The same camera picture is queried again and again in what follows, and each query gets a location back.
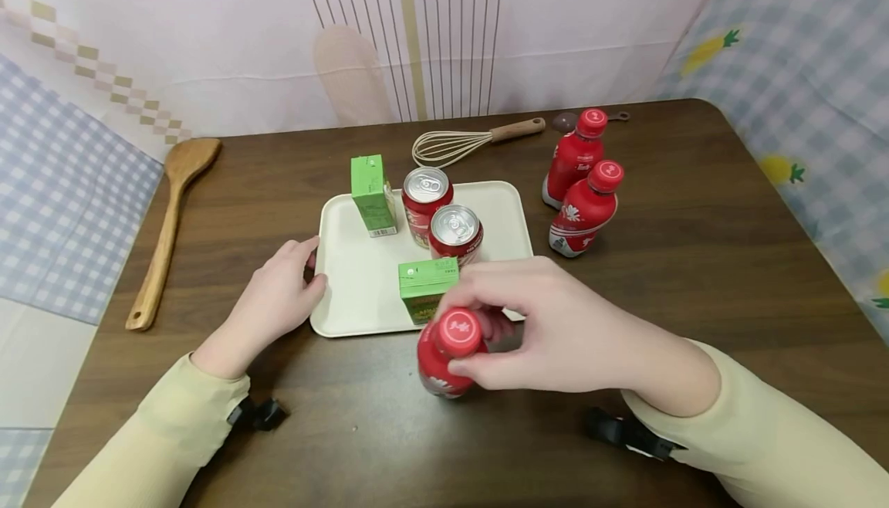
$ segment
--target brown ladle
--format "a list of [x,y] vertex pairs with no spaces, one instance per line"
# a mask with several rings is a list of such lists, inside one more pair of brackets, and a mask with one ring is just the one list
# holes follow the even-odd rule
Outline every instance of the brown ladle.
[[157,247],[148,266],[148,274],[142,282],[136,303],[127,317],[127,330],[147,330],[154,322],[157,306],[164,292],[167,272],[170,269],[172,246],[176,242],[176,228],[179,227],[179,208],[182,193],[194,176],[215,161],[222,142],[217,139],[197,139],[182,141],[170,150],[164,162],[164,173],[170,180],[170,202],[167,204],[164,226],[157,239]]

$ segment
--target white tray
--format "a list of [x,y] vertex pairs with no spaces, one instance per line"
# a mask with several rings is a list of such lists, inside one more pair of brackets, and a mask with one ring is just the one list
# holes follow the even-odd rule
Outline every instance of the white tray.
[[[472,209],[485,228],[480,261],[533,256],[519,191],[507,181],[477,181],[454,186],[454,203]],[[428,259],[429,251],[411,238],[401,190],[393,190],[398,233],[370,238],[349,194],[338,195],[321,210],[321,244],[316,271],[327,275],[327,293],[312,311],[312,327],[322,337],[355,337],[419,330],[398,293],[398,263]],[[517,313],[507,315],[521,320]]]

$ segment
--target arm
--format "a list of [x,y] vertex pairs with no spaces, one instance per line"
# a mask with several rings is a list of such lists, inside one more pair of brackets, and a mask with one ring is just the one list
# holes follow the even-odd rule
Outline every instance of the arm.
[[624,391],[651,431],[688,449],[673,451],[674,459],[715,473],[748,508],[887,505],[889,474],[852,440],[723,352],[697,347],[718,368],[722,383],[701,414],[669,415]]
[[608,303],[544,258],[464,268],[442,298],[485,313],[485,336],[509,332],[499,308],[526,315],[521,347],[451,361],[489,389],[624,390],[673,457],[717,474],[747,508],[877,508],[889,474],[841,432],[706,344]]
[[289,241],[253,273],[232,315],[158,381],[54,506],[180,506],[194,475],[232,430],[228,416],[250,388],[246,368],[321,300],[326,277],[303,281],[316,247],[317,238]]

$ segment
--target white flower logo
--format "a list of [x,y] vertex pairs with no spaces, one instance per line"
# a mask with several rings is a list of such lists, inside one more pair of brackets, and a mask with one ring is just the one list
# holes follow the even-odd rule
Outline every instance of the white flower logo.
[[438,387],[439,389],[441,389],[441,390],[443,390],[443,391],[450,391],[450,390],[453,388],[453,387],[448,383],[448,381],[445,381],[445,380],[442,380],[442,379],[437,379],[437,378],[434,378],[434,377],[430,377],[430,378],[429,378],[429,383],[432,383],[435,387]]
[[574,205],[563,206],[562,214],[571,222],[578,222],[580,220],[580,210]]

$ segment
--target hand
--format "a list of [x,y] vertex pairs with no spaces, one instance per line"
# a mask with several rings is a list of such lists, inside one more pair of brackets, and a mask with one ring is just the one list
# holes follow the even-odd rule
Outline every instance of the hand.
[[240,378],[259,352],[308,319],[324,291],[327,276],[306,285],[314,269],[318,237],[288,241],[257,269],[228,319],[191,356],[195,366],[219,378]]
[[526,316],[518,350],[451,361],[451,373],[485,388],[624,388],[673,415],[701,413],[718,396],[718,369],[700,348],[626,313],[545,257],[464,268],[435,319],[455,306],[486,314],[486,337],[511,325],[501,308]]

